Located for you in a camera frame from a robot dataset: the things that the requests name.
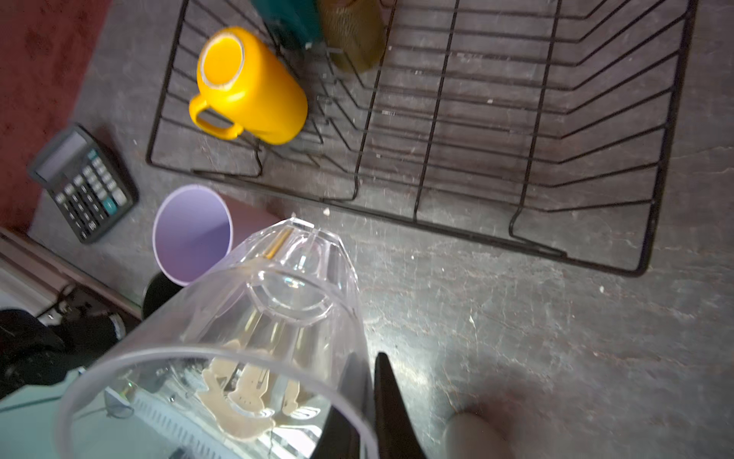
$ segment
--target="cup rim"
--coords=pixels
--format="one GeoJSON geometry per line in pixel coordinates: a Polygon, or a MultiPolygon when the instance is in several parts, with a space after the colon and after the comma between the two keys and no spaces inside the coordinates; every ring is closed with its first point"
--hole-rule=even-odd
{"type": "Polygon", "coordinates": [[[156,212],[156,218],[153,221],[153,237],[151,241],[153,244],[153,254],[156,257],[156,263],[158,264],[158,267],[166,275],[166,277],[182,287],[189,285],[192,281],[182,281],[181,279],[176,278],[174,275],[171,275],[170,272],[166,270],[166,268],[161,263],[161,259],[158,256],[158,247],[156,245],[156,235],[158,233],[158,224],[160,222],[161,214],[166,209],[166,207],[168,207],[171,201],[176,199],[179,195],[182,195],[185,192],[194,191],[194,190],[204,191],[204,192],[207,192],[213,195],[222,205],[222,208],[225,210],[225,213],[227,215],[227,221],[229,224],[229,241],[227,242],[227,252],[226,253],[229,253],[232,251],[232,242],[234,240],[234,223],[232,221],[232,213],[230,212],[229,206],[227,206],[226,201],[222,199],[222,196],[218,192],[214,191],[213,189],[209,187],[205,187],[203,185],[190,184],[190,185],[184,185],[182,187],[179,187],[173,190],[171,194],[166,196],[166,198],[163,200],[161,205],[158,207],[158,211],[156,212]]]}
{"type": "Polygon", "coordinates": [[[235,35],[232,32],[220,32],[216,35],[214,35],[212,38],[209,39],[208,42],[204,45],[204,49],[201,51],[201,59],[199,59],[199,73],[201,74],[202,82],[205,86],[210,87],[214,90],[220,90],[220,91],[227,91],[232,89],[232,86],[239,78],[240,74],[242,73],[242,69],[244,68],[244,45],[242,44],[242,40],[239,39],[237,35],[235,35]],[[204,71],[204,62],[206,62],[206,57],[209,54],[209,50],[212,46],[216,45],[218,42],[224,40],[224,39],[231,39],[234,40],[235,43],[237,43],[237,46],[239,46],[239,68],[235,72],[234,76],[230,78],[227,82],[221,83],[221,84],[214,84],[209,81],[209,79],[206,77],[206,72],[204,71]]]}

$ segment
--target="calculator display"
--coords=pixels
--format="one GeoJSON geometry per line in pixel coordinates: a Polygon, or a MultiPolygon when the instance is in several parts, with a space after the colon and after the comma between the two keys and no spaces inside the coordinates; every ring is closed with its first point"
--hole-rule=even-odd
{"type": "Polygon", "coordinates": [[[73,132],[64,142],[53,152],[47,160],[36,169],[36,173],[46,181],[50,181],[56,176],[64,165],[74,157],[79,149],[87,144],[78,132],[73,132]]]}

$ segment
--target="mug handle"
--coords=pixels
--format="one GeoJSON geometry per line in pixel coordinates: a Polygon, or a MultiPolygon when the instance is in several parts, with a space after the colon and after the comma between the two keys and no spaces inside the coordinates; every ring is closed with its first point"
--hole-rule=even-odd
{"type": "Polygon", "coordinates": [[[189,102],[189,115],[191,116],[191,121],[193,121],[196,126],[199,126],[202,131],[222,140],[234,140],[242,134],[244,128],[237,123],[232,123],[232,126],[229,126],[228,128],[218,128],[199,119],[199,114],[208,108],[211,108],[211,105],[201,94],[197,94],[191,102],[189,102]]]}

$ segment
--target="purple cup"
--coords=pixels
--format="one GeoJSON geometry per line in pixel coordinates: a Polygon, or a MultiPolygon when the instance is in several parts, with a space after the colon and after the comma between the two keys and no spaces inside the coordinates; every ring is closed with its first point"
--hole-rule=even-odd
{"type": "Polygon", "coordinates": [[[153,252],[161,271],[189,285],[247,237],[280,219],[201,185],[168,195],[153,223],[153,252]]]}

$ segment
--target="gray countertop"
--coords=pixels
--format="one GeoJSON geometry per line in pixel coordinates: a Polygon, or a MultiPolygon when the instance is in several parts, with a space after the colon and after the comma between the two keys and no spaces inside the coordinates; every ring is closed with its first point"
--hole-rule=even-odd
{"type": "MultiPolygon", "coordinates": [[[[150,242],[156,210],[193,181],[144,163],[179,6],[113,2],[73,116],[92,132],[106,130],[139,204],[100,242],[83,246],[44,195],[29,232],[136,303],[158,271],[150,242]]],[[[469,409],[489,419],[518,458],[730,457],[731,24],[727,0],[701,2],[658,237],[641,278],[212,186],[344,238],[371,352],[390,356],[432,458],[442,457],[445,421],[469,409]]]]}

